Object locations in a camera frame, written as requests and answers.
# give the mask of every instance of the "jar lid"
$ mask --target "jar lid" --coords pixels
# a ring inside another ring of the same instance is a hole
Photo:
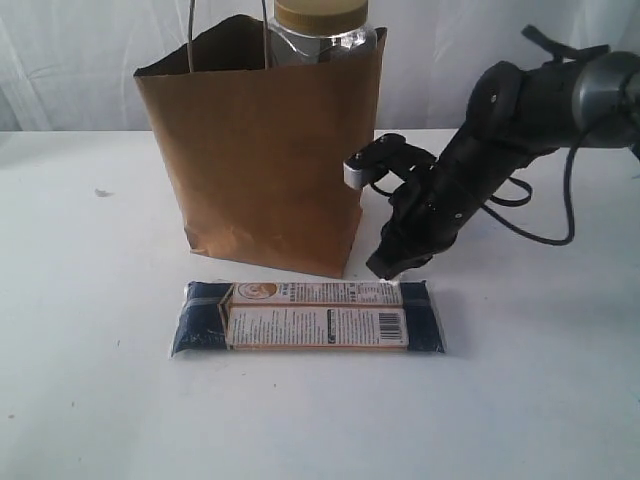
[[[337,35],[367,23],[369,0],[275,0],[280,25],[303,35]]]

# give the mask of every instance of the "plastic jar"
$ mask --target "plastic jar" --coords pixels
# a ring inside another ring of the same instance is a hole
[[[275,0],[269,22],[274,65],[310,65],[375,50],[368,11],[368,0]]]

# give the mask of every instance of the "paper bag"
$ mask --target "paper bag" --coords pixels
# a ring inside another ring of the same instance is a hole
[[[135,79],[194,253],[341,277],[360,219],[342,162],[373,138],[375,52],[264,69],[262,22],[229,18]]]

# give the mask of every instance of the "white table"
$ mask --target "white table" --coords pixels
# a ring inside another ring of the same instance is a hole
[[[537,195],[509,218],[564,234],[563,154],[519,174]],[[316,278],[190,255],[151,133],[2,134],[0,478],[639,478],[638,174],[581,151],[573,245],[480,212],[409,273],[447,355],[168,360],[188,281]],[[390,212],[363,205],[347,279],[373,279]]]

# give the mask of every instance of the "white curtain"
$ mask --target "white curtain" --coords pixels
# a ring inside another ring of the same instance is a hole
[[[0,0],[0,130],[142,130],[132,74],[185,42],[188,0]],[[198,0],[196,30],[260,0]],[[370,0],[389,27],[380,128],[459,126],[473,85],[499,60],[548,56],[526,24],[576,47],[640,53],[640,0]]]

